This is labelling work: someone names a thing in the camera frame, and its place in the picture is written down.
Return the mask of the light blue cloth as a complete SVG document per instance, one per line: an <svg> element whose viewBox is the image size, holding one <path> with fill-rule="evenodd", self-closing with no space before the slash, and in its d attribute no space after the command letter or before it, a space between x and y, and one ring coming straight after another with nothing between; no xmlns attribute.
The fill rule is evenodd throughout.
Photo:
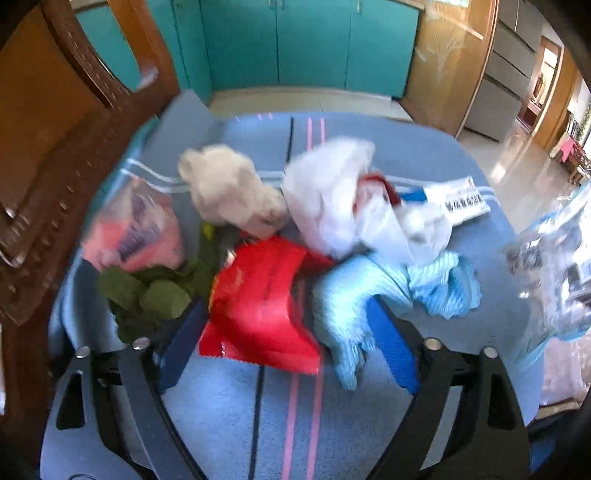
<svg viewBox="0 0 591 480"><path fill-rule="evenodd" d="M466 316L482 299L468 258L449 250L425 265L394 264L372 252L332 268L311 290L312 330L329 349L339 384L348 391L356 390L365 355L377 348L367 306L378 295L391 300L397 313L419 303L429 315L445 319Z"/></svg>

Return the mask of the red snack wrapper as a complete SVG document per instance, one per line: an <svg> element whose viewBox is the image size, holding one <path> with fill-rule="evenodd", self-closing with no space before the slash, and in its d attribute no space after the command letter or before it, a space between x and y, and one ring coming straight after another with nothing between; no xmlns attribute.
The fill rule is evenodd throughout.
<svg viewBox="0 0 591 480"><path fill-rule="evenodd" d="M305 287L334 266L280 236L239 247L214 279L198 353L318 374L321 347L304 325Z"/></svg>

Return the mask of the white plastic bag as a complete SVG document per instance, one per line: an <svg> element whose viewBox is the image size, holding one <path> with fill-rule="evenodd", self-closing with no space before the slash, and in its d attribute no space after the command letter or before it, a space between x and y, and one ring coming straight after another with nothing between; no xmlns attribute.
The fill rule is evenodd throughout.
<svg viewBox="0 0 591 480"><path fill-rule="evenodd" d="M341 260L358 247L394 264L423 265L447 248L453 224L443 207L405 202L372 172L374 143L337 137L287 163L283 191L308 248Z"/></svg>

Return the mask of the white blue medicine box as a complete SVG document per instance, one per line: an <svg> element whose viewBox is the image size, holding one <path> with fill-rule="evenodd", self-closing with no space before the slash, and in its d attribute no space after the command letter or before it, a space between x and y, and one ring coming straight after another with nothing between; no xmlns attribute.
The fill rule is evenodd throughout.
<svg viewBox="0 0 591 480"><path fill-rule="evenodd" d="M422 202L442 207L446 218L453 226L459 226L491 212L491 207L471 177L408 187L400 196L407 202Z"/></svg>

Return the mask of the clear trash bag liner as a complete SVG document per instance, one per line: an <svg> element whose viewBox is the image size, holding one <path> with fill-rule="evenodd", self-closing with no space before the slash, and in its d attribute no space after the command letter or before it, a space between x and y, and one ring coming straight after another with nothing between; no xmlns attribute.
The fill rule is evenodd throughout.
<svg viewBox="0 0 591 480"><path fill-rule="evenodd" d="M503 253L529 316L517 365L533 366L548 343L590 329L590 185L585 184L508 242Z"/></svg>

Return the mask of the teal kitchen cabinets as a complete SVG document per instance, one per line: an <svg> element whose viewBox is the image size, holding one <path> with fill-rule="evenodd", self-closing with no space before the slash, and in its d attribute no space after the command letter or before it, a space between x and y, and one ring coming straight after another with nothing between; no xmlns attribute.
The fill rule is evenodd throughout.
<svg viewBox="0 0 591 480"><path fill-rule="evenodd" d="M404 1L150 1L179 84L403 97L420 10Z"/></svg>

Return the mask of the green leaves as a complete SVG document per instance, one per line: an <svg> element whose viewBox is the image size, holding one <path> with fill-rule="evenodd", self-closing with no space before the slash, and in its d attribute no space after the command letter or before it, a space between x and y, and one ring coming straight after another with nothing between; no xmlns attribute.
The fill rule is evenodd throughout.
<svg viewBox="0 0 591 480"><path fill-rule="evenodd" d="M175 269L156 265L129 273L113 266L100 273L97 290L108 301L122 343L151 337L179 318L194 299L208 300L223 232L222 227L202 224L197 255Z"/></svg>

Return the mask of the pink plastic bag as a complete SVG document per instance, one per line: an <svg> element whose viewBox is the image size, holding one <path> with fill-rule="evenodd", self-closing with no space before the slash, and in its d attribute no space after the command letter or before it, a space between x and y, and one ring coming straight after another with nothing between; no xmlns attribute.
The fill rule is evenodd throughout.
<svg viewBox="0 0 591 480"><path fill-rule="evenodd" d="M127 182L97 214L82 242L82 258L102 271L175 269L184 261L180 226L170 196L140 179Z"/></svg>

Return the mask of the beige crumpled paper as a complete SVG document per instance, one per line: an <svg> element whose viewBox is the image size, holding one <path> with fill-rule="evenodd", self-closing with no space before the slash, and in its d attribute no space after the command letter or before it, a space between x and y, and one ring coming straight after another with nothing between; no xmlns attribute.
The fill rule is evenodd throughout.
<svg viewBox="0 0 591 480"><path fill-rule="evenodd" d="M232 225L266 239L290 219L283 193L264 183L252 160L228 145L185 150L178 173L201 218L215 226Z"/></svg>

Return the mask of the silver refrigerator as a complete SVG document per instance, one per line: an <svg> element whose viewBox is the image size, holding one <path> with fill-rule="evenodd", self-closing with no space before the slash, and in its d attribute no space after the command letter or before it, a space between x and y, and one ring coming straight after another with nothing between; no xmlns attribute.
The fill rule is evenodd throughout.
<svg viewBox="0 0 591 480"><path fill-rule="evenodd" d="M493 50L466 128L496 141L505 139L530 85L542 24L543 16L529 1L499 3Z"/></svg>

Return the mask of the wooden chair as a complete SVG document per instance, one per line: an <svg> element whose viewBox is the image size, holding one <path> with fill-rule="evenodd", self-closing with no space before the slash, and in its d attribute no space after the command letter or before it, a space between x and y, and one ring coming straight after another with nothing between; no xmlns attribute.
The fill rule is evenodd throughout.
<svg viewBox="0 0 591 480"><path fill-rule="evenodd" d="M86 209L132 136L179 91L148 5L109 7L139 67L135 90L70 2L1 5L1 437L33 464L53 396L50 310Z"/></svg>

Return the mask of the wooden glass sliding door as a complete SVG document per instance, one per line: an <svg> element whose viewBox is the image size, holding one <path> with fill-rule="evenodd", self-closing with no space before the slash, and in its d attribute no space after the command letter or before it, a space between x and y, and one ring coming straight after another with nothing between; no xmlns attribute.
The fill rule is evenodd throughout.
<svg viewBox="0 0 591 480"><path fill-rule="evenodd" d="M492 53L496 0L424 1L401 105L412 119L457 138Z"/></svg>

